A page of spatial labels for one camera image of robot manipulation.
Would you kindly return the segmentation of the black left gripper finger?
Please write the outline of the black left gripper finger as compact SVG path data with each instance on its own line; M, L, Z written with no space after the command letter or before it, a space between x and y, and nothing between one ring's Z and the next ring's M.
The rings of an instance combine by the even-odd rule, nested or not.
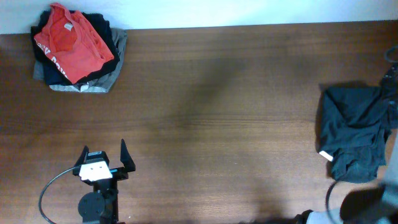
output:
M124 139L121 140L120 161L122 162L126 172L134 172L136 170L136 165L127 149Z
M84 146L84 148L83 148L83 150L82 150L82 152L81 152L81 154L80 154L79 158L77 159L77 161L76 161L74 166L75 167L80 167L81 165L83 165L85 163L85 161L86 161L86 157L87 157L89 152L90 151L89 151L88 146Z

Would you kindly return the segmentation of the dark green t-shirt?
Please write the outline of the dark green t-shirt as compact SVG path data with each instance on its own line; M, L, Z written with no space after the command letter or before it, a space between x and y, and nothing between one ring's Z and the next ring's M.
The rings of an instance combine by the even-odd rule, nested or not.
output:
M333 86L323 92L321 107L319 153L331 162L331 176L356 184L374 180L397 128L397 92Z

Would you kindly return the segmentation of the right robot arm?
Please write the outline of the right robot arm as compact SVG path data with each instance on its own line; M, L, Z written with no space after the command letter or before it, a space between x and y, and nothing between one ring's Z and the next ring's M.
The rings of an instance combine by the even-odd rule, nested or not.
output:
M331 209L330 196L338 184L336 181L329 187L324 212L303 212L297 223L397 223L397 143L377 187L352 191L339 208Z

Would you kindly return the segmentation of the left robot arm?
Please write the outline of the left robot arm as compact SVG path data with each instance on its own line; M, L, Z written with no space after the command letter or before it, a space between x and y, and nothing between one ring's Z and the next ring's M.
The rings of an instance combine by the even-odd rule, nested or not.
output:
M125 141L121 140L120 161L122 167L110 168L104 151L90 152L84 147L75 163L72 173L93 188L82 196L78 213L83 223L116 224L119 222L118 182L127 180L136 165L128 152Z

